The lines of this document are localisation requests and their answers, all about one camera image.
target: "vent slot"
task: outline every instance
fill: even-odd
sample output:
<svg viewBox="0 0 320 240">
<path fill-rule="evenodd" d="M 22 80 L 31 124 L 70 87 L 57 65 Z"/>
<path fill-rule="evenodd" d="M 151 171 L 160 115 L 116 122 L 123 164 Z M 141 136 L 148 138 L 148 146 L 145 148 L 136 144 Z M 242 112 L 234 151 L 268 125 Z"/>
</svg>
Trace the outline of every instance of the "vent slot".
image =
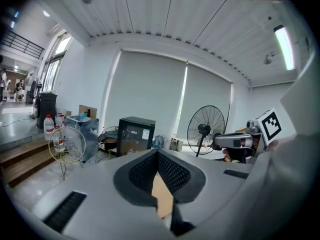
<svg viewBox="0 0 320 240">
<path fill-rule="evenodd" d="M 244 180 L 246 180 L 249 176 L 249 173 L 237 171 L 237 170 L 230 170 L 230 169 L 226 169 L 223 173 L 230 176 L 237 177 L 237 178 L 241 178 Z"/>
<path fill-rule="evenodd" d="M 75 214 L 82 202 L 87 197 L 86 194 L 72 192 L 44 221 L 53 230 L 61 233 L 68 221 Z"/>
</svg>

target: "roller blind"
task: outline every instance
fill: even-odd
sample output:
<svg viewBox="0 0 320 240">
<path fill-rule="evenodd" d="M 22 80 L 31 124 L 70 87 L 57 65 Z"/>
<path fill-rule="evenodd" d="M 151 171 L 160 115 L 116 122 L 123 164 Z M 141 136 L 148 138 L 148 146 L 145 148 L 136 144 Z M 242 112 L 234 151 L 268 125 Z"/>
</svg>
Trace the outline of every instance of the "roller blind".
<svg viewBox="0 0 320 240">
<path fill-rule="evenodd" d="M 192 116 L 197 110 L 207 105 L 217 107 L 226 124 L 230 95 L 231 84 L 228 81 L 189 64 L 177 138 L 187 139 L 187 130 Z"/>
<path fill-rule="evenodd" d="M 174 59 L 122 52 L 114 73 L 105 113 L 105 127 L 119 119 L 155 120 L 154 136 L 171 138 L 177 119 L 186 64 Z"/>
</svg>

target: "fluorescent light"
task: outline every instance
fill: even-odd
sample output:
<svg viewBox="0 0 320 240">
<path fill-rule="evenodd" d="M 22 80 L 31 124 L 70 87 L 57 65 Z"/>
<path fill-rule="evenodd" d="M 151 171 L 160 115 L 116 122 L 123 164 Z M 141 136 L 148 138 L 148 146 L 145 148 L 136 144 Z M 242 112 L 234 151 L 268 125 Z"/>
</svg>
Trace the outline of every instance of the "fluorescent light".
<svg viewBox="0 0 320 240">
<path fill-rule="evenodd" d="M 294 70 L 294 52 L 287 29 L 283 25 L 279 25 L 275 27 L 273 31 L 280 44 L 285 61 L 286 70 Z"/>
<path fill-rule="evenodd" d="M 45 10 L 43 11 L 44 16 L 50 17 L 49 13 L 47 13 Z"/>
</svg>

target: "ceiling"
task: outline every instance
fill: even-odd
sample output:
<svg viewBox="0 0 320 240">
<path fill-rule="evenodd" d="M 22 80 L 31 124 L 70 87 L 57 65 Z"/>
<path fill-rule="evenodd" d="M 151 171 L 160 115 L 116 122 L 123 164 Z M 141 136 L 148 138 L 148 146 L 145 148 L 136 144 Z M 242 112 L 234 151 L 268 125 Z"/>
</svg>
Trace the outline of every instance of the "ceiling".
<svg viewBox="0 0 320 240">
<path fill-rule="evenodd" d="M 96 38 L 112 34 L 147 34 L 179 40 L 211 53 L 238 71 L 254 86 L 289 82 L 297 70 L 287 71 L 273 31 L 289 23 L 278 10 L 281 4 L 265 0 L 54 0 L 59 16 L 68 11 L 75 31 Z M 306 45 L 294 45 L 306 51 Z M 272 60 L 264 64 L 266 55 Z"/>
<path fill-rule="evenodd" d="M 35 68 L 35 66 L 33 66 L 33 65 L 24 63 L 22 61 L 19 61 L 19 60 L 13 59 L 13 58 L 9 58 L 7 56 L 3 56 L 3 62 L 1 63 L 2 68 L 14 70 L 15 65 L 18 66 L 17 73 L 22 73 L 22 74 L 26 74 L 28 71 Z"/>
</svg>

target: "cardboard box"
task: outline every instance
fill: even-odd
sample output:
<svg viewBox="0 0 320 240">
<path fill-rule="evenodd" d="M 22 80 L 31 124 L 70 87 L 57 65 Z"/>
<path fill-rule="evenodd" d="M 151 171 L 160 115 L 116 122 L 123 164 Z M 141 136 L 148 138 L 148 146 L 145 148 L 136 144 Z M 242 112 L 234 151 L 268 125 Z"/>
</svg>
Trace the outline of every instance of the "cardboard box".
<svg viewBox="0 0 320 240">
<path fill-rule="evenodd" d="M 174 197 L 158 173 L 153 180 L 152 196 L 158 200 L 157 214 L 159 218 L 163 218 L 172 213 Z"/>
<path fill-rule="evenodd" d="M 97 118 L 97 109 L 94 107 L 90 107 L 90 106 L 84 106 L 84 105 L 79 105 L 79 114 L 80 115 L 82 112 L 87 113 L 88 110 L 90 110 L 90 118 L 92 119 L 96 119 Z"/>
</svg>

